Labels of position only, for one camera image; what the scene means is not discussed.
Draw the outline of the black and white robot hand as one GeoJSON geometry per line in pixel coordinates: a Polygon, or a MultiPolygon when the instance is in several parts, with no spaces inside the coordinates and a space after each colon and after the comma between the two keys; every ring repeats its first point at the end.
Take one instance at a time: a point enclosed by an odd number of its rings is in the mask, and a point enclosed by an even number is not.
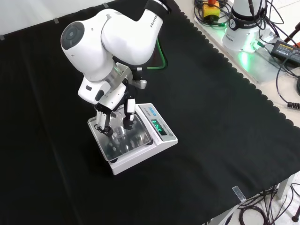
{"type": "Polygon", "coordinates": [[[94,128],[100,133],[108,137],[112,136],[113,129],[110,127],[111,113],[116,111],[120,105],[124,105],[124,128],[127,130],[132,129],[135,116],[135,99],[129,93],[127,78],[114,90],[111,89],[107,81],[90,82],[83,78],[78,95],[86,102],[94,105],[97,111],[94,128]]]}

